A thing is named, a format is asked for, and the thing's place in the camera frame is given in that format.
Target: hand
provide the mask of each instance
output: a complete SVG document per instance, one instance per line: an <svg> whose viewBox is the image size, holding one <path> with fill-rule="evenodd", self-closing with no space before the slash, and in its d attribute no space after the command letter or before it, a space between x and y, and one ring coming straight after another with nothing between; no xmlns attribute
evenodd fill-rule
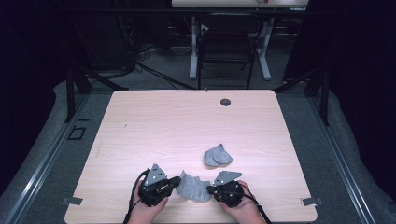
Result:
<svg viewBox="0 0 396 224"><path fill-rule="evenodd" d="M246 195L254 197L248 192L247 183L241 180L238 180L238 182L240 185L243 185L242 189ZM262 219L262 215L260 214L256 204L247 197L243 197L242 202L236 207L231 208L222 202L220 202L219 205L225 213L235 217L239 224L265 224L265 221Z"/></svg>
<svg viewBox="0 0 396 224"><path fill-rule="evenodd" d="M138 191L141 184L142 181L140 180L137 183L136 190L134 191L133 204L136 204L136 206L132 209L128 224L151 224L154 218L165 208L165 205L168 202L167 197L162 199L153 207L148 207L144 203L139 202L140 197L138 195Z"/></svg>

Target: gray fabric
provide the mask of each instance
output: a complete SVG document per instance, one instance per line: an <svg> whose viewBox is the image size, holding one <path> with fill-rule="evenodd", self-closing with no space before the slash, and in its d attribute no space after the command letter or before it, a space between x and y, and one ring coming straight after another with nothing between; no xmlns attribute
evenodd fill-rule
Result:
<svg viewBox="0 0 396 224"><path fill-rule="evenodd" d="M209 181L201 181L198 176L192 177L184 171L180 178L180 184L176 188L176 192L181 197L198 203L206 203L212 198L212 195L206 191L206 187L210 185Z"/></svg>
<svg viewBox="0 0 396 224"><path fill-rule="evenodd" d="M218 167L222 164L228 164L233 161L233 158L224 149L223 144L210 148L204 155L205 164L208 166Z"/></svg>

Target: office chair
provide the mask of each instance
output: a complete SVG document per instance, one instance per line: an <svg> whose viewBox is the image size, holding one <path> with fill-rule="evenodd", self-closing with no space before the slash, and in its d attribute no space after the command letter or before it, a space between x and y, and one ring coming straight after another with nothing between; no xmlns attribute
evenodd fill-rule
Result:
<svg viewBox="0 0 396 224"><path fill-rule="evenodd" d="M204 63L242 64L242 70L250 64L246 86L249 89L263 22L252 14L224 13L203 16L197 18L197 22L198 90L201 89L201 69Z"/></svg>

